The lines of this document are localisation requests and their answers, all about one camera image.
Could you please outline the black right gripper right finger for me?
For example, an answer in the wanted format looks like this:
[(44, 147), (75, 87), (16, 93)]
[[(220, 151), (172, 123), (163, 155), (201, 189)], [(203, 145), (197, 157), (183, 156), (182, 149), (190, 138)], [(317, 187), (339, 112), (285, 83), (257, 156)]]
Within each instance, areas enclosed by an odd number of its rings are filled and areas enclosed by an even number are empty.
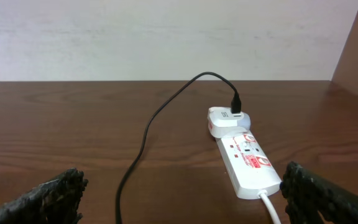
[(358, 224), (358, 196), (296, 162), (287, 164), (280, 190), (291, 224)]

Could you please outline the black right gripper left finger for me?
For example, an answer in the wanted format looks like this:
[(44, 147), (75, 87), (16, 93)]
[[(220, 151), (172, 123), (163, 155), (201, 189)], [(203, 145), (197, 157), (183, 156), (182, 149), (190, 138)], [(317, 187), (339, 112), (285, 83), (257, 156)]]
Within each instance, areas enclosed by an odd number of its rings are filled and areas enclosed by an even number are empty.
[(88, 185), (84, 172), (70, 168), (0, 207), (0, 224), (77, 224)]

